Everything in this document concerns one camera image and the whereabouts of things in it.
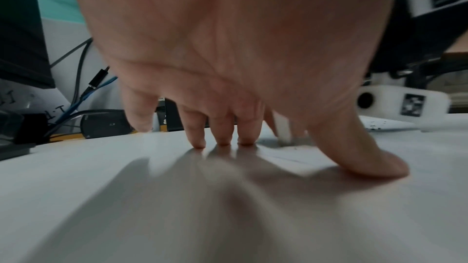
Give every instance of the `computer monitor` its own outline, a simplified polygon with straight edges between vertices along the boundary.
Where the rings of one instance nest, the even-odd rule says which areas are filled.
[[[0,0],[0,78],[55,87],[38,0]]]

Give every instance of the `hand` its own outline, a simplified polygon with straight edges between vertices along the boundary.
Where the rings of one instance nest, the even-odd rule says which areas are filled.
[[[264,102],[307,127],[339,165],[365,175],[408,173],[381,151],[355,111],[357,89],[392,0],[78,0],[119,76],[130,123],[149,129],[157,98],[174,100],[189,141],[206,116],[227,144],[259,135]]]

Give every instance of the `white table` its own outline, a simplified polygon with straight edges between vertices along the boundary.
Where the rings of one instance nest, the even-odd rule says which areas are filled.
[[[202,154],[183,132],[40,146],[0,162],[0,262],[466,263],[468,117],[448,122],[374,133],[410,163],[396,181],[279,148],[267,128],[231,151],[207,129]]]

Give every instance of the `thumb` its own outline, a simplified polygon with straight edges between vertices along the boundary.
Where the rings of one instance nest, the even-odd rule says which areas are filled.
[[[151,131],[159,96],[134,90],[122,82],[120,82],[120,92],[130,125],[139,132]]]
[[[354,106],[308,128],[318,148],[343,168],[371,177],[404,177],[407,164],[398,156],[380,150],[364,128]]]

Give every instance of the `tabletop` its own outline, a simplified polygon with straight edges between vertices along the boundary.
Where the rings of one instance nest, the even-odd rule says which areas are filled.
[[[0,162],[0,262],[468,262],[468,116],[363,118],[411,175],[370,180],[312,142],[191,149],[184,132],[43,145]]]

